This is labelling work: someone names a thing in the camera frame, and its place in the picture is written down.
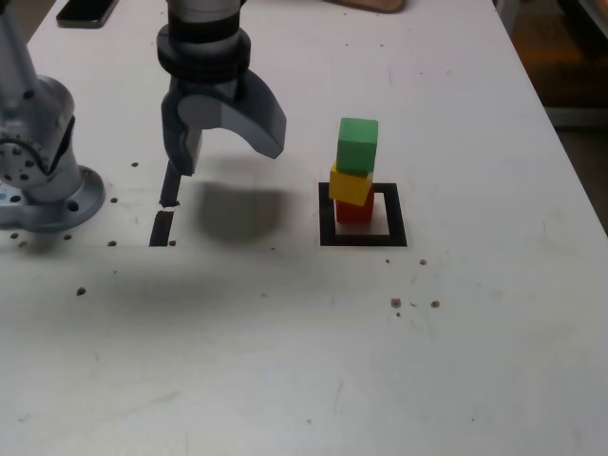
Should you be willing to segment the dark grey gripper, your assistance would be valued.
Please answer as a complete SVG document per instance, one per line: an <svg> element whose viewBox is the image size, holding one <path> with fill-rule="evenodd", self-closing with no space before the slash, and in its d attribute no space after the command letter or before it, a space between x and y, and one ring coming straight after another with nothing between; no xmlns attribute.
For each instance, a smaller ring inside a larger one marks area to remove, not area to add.
<svg viewBox="0 0 608 456"><path fill-rule="evenodd" d="M183 176L195 173L202 130L229 130L271 159L284 150L286 116L272 90L251 70L219 84L172 77L161 120L167 157Z"/></svg>

